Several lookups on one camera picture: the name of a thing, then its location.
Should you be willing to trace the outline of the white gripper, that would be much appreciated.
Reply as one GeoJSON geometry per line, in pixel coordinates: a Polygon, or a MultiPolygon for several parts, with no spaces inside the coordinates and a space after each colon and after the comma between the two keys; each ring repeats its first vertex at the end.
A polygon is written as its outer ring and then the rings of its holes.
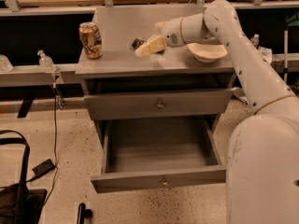
{"type": "Polygon", "coordinates": [[[182,47],[184,41],[181,35],[182,18],[176,18],[170,21],[160,21],[155,23],[155,28],[162,35],[150,37],[144,44],[135,50],[137,57],[145,57],[169,47],[182,47]]]}

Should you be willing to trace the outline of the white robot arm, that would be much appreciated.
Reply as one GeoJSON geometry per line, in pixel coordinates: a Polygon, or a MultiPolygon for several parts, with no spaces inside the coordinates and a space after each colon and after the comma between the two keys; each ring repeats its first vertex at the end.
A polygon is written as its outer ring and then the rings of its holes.
{"type": "Polygon", "coordinates": [[[220,42],[248,99],[253,114],[228,146],[227,224],[299,224],[299,98],[243,33],[235,8],[216,0],[198,15],[156,27],[137,56],[220,42]]]}

